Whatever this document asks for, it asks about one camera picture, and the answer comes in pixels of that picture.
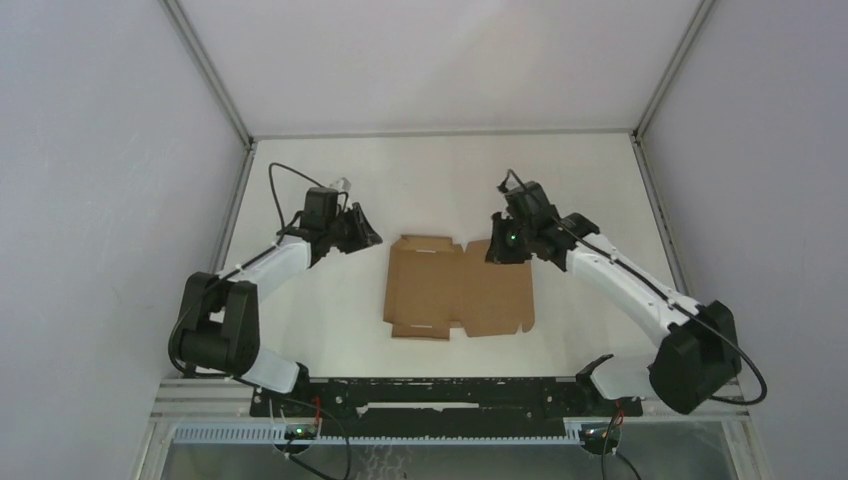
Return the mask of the brown cardboard box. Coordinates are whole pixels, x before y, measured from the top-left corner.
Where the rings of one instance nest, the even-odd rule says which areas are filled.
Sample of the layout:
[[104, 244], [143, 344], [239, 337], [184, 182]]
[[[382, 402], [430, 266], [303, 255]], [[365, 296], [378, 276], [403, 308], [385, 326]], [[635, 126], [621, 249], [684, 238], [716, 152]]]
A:
[[403, 235], [389, 250], [383, 321], [396, 339], [447, 341], [527, 333], [535, 326], [529, 262], [485, 261], [490, 242]]

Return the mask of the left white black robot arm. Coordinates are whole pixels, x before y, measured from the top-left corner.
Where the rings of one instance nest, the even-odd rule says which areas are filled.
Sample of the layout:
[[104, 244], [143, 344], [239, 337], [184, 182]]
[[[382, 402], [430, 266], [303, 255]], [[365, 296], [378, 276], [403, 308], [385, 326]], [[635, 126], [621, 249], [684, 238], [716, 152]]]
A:
[[305, 414], [313, 392], [298, 381], [299, 363], [262, 347], [260, 305], [332, 249], [351, 254], [381, 244], [361, 204], [348, 204], [347, 197], [345, 191], [312, 187], [303, 209], [267, 248], [226, 273], [192, 274], [168, 340], [173, 365], [214, 370], [273, 391], [274, 404], [286, 415]]

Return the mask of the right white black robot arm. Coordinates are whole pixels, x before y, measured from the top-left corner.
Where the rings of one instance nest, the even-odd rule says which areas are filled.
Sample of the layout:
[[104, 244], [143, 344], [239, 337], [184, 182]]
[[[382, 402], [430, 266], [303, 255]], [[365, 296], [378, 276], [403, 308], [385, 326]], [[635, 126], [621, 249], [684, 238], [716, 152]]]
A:
[[577, 391], [584, 412], [602, 416], [617, 400], [652, 398], [687, 415], [738, 375], [743, 359], [723, 303], [704, 304], [661, 283], [587, 217], [560, 215], [539, 183], [508, 175], [497, 189], [506, 208], [491, 216], [486, 262], [554, 264], [600, 291], [654, 347], [647, 355], [606, 354], [584, 367]]

